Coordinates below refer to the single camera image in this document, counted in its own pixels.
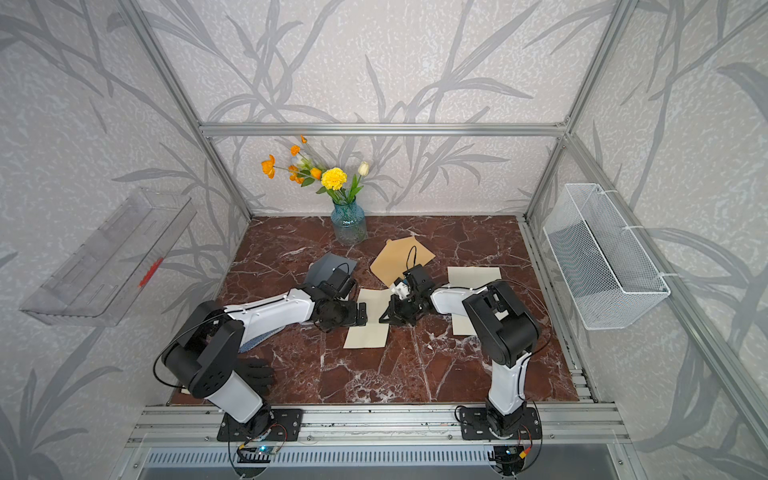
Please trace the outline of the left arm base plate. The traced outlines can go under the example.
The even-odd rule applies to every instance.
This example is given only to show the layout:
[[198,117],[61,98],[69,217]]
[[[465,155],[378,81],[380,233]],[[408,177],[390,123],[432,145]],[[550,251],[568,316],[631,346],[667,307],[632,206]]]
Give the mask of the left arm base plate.
[[263,407],[245,423],[224,414],[217,433],[219,442],[253,441],[295,442],[298,440],[304,410],[299,408]]

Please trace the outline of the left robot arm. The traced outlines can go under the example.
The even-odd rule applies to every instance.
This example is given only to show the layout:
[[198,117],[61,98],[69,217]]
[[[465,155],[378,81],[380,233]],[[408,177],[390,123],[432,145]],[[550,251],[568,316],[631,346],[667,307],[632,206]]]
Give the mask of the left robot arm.
[[273,370],[263,360],[241,359],[239,354],[293,324],[311,322],[328,332],[365,323],[363,309],[349,298],[355,286],[352,270],[343,262],[318,280],[247,304],[205,301],[158,360],[181,388],[216,405],[235,422],[259,420],[269,412],[264,396]]

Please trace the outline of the cream letter paper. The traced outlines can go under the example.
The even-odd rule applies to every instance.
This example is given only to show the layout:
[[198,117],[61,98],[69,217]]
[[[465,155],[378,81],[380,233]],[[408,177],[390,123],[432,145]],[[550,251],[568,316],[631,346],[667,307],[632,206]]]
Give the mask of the cream letter paper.
[[379,319],[387,310],[391,292],[389,290],[361,289],[358,302],[366,304],[368,320],[365,326],[350,327],[344,349],[383,348],[386,344],[389,325]]

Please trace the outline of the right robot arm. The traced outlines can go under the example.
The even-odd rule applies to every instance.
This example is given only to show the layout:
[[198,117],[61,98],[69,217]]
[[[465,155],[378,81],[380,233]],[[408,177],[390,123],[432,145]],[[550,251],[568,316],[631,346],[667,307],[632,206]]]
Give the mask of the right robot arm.
[[541,334],[537,321],[503,280],[479,287],[439,286],[421,265],[396,279],[379,321],[413,325],[427,314],[461,315],[470,320],[485,355],[492,360],[488,419],[500,436],[520,421],[527,365]]

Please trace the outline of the brown kraft envelope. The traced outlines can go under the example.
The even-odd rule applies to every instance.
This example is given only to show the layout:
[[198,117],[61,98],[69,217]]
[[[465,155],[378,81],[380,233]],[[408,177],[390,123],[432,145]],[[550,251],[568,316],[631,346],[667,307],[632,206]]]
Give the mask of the brown kraft envelope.
[[415,265],[426,265],[435,255],[415,237],[388,240],[370,266],[373,275],[390,287]]

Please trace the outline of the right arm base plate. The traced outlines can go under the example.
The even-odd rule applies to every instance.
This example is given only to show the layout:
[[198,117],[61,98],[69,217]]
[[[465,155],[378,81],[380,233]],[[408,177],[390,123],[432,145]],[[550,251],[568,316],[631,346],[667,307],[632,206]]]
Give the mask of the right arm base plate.
[[542,421],[536,408],[524,404],[508,415],[492,406],[458,406],[455,420],[463,440],[525,440],[542,439]]

